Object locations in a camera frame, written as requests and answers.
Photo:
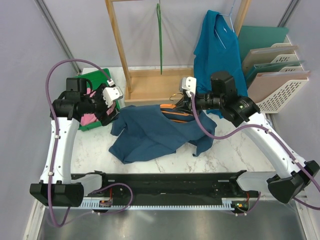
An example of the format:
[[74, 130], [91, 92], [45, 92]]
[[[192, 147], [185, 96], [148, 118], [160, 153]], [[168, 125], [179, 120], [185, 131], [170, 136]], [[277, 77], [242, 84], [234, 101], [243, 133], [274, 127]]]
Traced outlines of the aluminium frame post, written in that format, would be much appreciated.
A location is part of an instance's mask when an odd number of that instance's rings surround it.
[[37, 7], [39, 8], [42, 16], [44, 17], [45, 21], [47, 22], [50, 30], [52, 31], [54, 37], [56, 38], [58, 44], [62, 48], [63, 52], [65, 53], [68, 59], [73, 59], [74, 55], [72, 54], [62, 32], [60, 31], [58, 24], [56, 23], [52, 13], [50, 12], [47, 4], [44, 0], [34, 0]]
[[291, 0], [287, 6], [287, 8], [285, 9], [282, 17], [280, 18], [277, 27], [278, 28], [283, 28], [287, 25], [287, 23], [289, 22], [291, 16], [293, 15], [293, 13], [295, 12], [297, 6], [299, 5], [300, 0]]

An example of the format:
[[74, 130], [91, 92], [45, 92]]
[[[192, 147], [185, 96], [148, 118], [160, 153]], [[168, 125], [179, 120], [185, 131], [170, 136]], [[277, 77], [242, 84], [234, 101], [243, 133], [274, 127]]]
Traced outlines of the aluminium frame post right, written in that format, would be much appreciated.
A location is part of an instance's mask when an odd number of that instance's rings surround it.
[[293, 13], [295, 12], [297, 6], [299, 5], [300, 0], [291, 0], [287, 6], [287, 8], [285, 9], [282, 17], [280, 18], [277, 27], [278, 28], [283, 28], [287, 25], [287, 23], [289, 22], [291, 16], [293, 15]]

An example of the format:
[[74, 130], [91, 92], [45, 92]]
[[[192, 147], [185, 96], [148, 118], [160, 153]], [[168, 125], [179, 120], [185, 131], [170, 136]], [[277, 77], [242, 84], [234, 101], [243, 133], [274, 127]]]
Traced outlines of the dark blue t-shirt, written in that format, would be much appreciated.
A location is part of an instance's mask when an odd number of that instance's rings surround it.
[[117, 139], [109, 152], [123, 164], [174, 154], [186, 143], [196, 147], [193, 156], [197, 157], [209, 150], [214, 141], [195, 119], [187, 123], [173, 122], [163, 115], [159, 105], [122, 108], [110, 133]]

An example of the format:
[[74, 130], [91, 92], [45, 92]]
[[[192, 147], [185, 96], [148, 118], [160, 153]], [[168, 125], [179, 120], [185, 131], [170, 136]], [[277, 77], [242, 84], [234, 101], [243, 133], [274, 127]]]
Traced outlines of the green plastic hanger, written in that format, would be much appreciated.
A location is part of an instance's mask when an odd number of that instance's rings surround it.
[[158, 37], [159, 37], [159, 62], [160, 62], [160, 74], [163, 74], [163, 43], [162, 43], [162, 14], [161, 14], [161, 0], [156, 5], [156, 15], [158, 23]]

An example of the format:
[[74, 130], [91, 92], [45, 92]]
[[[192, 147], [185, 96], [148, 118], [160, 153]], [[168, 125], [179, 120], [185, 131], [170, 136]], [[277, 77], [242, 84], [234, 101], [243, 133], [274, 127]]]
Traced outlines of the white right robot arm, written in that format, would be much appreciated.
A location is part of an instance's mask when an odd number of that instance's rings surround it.
[[[210, 91], [198, 93], [196, 78], [183, 77], [179, 84], [183, 97], [176, 107], [191, 111], [200, 129], [214, 140], [224, 140], [243, 131], [274, 168], [269, 172], [240, 172], [229, 184], [233, 196], [240, 197], [248, 191], [268, 192], [279, 202], [287, 204], [310, 183], [317, 189], [320, 187], [314, 178], [320, 170], [319, 164], [314, 160], [306, 161], [283, 141], [255, 102], [238, 94], [232, 75], [227, 71], [215, 72], [210, 77], [210, 84]], [[224, 136], [209, 133], [200, 122], [201, 110], [219, 110], [235, 130]]]

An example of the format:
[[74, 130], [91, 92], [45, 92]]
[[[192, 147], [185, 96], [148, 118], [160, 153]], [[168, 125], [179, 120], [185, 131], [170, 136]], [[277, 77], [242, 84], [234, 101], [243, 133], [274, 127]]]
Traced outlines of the pink folder front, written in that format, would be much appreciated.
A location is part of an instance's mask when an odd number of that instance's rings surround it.
[[248, 96], [255, 103], [260, 103], [288, 81], [304, 80], [309, 75], [309, 70], [258, 73], [248, 88]]

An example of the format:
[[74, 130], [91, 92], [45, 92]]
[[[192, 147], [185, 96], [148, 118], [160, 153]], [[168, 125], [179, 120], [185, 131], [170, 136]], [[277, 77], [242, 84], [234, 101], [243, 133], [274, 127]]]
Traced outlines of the beige folder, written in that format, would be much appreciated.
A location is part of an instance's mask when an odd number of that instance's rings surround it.
[[254, 64], [270, 63], [277, 56], [292, 54], [298, 48], [299, 47], [297, 45], [287, 45], [251, 49], [242, 61], [242, 71], [244, 74], [246, 74]]

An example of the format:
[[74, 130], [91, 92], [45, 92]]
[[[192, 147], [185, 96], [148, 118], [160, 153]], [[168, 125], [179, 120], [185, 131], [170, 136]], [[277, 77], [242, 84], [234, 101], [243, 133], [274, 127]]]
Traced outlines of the aluminium frame post left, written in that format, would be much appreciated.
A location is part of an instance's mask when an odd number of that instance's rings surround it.
[[73, 59], [74, 55], [72, 54], [62, 32], [60, 31], [58, 24], [56, 23], [52, 13], [50, 12], [47, 4], [44, 0], [34, 0], [37, 7], [39, 8], [42, 16], [44, 17], [45, 21], [47, 22], [50, 30], [52, 31], [54, 37], [56, 38], [58, 44], [62, 48], [63, 52], [65, 53], [68, 59]]

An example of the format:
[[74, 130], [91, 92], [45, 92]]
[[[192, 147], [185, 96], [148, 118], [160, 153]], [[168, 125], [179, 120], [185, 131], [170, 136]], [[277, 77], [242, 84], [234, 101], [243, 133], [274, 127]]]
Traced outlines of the pink cloth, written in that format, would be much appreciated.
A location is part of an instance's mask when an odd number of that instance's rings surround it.
[[[112, 112], [115, 110], [115, 108], [116, 108], [116, 103], [114, 102], [112, 106], [106, 111], [106, 114], [110, 116]], [[98, 118], [96, 117], [96, 115], [93, 113], [87, 113], [81, 117], [80, 126], [84, 127], [96, 122], [98, 122]]]

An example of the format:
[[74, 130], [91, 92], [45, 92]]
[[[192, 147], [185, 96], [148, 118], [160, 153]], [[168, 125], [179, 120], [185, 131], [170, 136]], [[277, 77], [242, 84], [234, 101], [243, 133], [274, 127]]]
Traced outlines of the green plastic tray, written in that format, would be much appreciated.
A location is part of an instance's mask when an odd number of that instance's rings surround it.
[[[90, 81], [90, 83], [87, 83], [87, 95], [89, 95], [92, 101], [96, 103], [100, 103], [104, 100], [102, 96], [101, 85], [105, 84], [108, 87], [109, 84], [108, 84], [107, 77], [101, 71], [96, 70], [90, 73], [82, 74], [80, 76], [77, 76], [77, 78], [83, 78]], [[120, 111], [120, 106], [118, 101], [115, 101], [115, 103], [116, 103], [116, 107], [110, 116], [108, 116], [106, 112], [101, 112], [101, 111], [98, 113], [94, 113], [95, 116], [98, 118], [98, 122], [94, 122], [87, 126], [79, 125], [78, 129], [85, 132], [98, 127], [107, 126], [108, 124], [110, 124], [112, 121], [116, 119]]]

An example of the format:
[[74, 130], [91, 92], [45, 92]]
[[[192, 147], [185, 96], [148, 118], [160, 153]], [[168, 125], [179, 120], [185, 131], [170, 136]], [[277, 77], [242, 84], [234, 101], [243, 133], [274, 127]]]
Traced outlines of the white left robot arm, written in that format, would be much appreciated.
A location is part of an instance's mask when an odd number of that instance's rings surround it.
[[53, 101], [50, 110], [51, 136], [47, 160], [38, 183], [32, 183], [30, 194], [45, 206], [79, 207], [83, 198], [94, 192], [99, 197], [110, 191], [100, 173], [88, 173], [76, 180], [71, 175], [71, 160], [81, 118], [93, 114], [103, 126], [117, 115], [116, 101], [123, 98], [118, 86], [102, 83], [92, 93], [86, 78], [66, 79], [66, 90]]

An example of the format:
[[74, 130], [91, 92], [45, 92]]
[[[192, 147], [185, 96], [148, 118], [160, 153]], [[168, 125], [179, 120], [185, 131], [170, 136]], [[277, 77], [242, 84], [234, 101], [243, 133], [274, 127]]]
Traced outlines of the teal folder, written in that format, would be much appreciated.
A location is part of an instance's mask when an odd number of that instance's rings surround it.
[[288, 33], [287, 27], [242, 26], [238, 35], [241, 61], [250, 50], [269, 48], [273, 44], [283, 43]]

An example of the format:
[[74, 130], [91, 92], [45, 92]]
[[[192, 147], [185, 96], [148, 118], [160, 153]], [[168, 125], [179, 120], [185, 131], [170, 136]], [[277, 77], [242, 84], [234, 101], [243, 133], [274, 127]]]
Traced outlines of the teal t-shirt on rack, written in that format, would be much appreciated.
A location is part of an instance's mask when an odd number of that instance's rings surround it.
[[217, 11], [208, 10], [205, 14], [193, 54], [193, 73], [198, 93], [212, 90], [210, 78], [213, 73], [227, 71], [234, 77], [238, 94], [248, 96], [238, 37]]

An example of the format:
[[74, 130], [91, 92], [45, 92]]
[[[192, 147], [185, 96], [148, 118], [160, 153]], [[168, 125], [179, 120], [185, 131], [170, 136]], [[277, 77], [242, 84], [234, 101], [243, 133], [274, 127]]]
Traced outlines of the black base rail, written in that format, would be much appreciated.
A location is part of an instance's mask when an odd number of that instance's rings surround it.
[[220, 204], [226, 199], [254, 199], [236, 183], [238, 173], [103, 173], [102, 187], [111, 189], [89, 194], [110, 197], [116, 204]]

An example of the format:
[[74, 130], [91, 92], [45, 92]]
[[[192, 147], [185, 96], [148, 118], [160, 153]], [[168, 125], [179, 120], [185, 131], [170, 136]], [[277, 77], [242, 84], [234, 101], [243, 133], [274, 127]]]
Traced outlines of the white perforated file organizer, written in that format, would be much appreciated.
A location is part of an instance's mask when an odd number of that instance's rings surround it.
[[[275, 43], [271, 47], [293, 46], [290, 43]], [[278, 55], [270, 63], [254, 64], [253, 67], [245, 74], [247, 92], [254, 78], [259, 73], [274, 72], [294, 72], [307, 71], [302, 67], [302, 60], [296, 55], [296, 50], [291, 54]], [[281, 109], [298, 93], [300, 89], [308, 82], [306, 79], [289, 80], [276, 91], [271, 93], [263, 101], [256, 103], [262, 112], [266, 114], [277, 114]]]

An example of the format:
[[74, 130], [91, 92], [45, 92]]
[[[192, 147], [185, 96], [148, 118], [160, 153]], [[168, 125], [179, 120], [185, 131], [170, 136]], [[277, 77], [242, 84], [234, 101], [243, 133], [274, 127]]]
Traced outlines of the wooden clothes rack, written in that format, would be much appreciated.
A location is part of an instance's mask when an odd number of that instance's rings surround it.
[[[228, 14], [233, 0], [161, 0], [160, 71], [158, 0], [107, 0], [111, 29], [124, 73], [124, 104], [144, 106], [171, 102], [182, 78], [194, 75], [193, 51], [207, 10]], [[239, 35], [250, 0], [236, 0], [232, 12]]]

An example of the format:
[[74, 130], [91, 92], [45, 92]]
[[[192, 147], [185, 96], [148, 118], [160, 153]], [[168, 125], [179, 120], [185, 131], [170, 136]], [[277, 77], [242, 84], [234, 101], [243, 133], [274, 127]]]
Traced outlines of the round blue patterned tin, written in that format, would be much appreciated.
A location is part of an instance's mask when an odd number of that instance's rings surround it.
[[272, 122], [269, 119], [266, 118], [265, 121], [268, 125], [272, 126]]

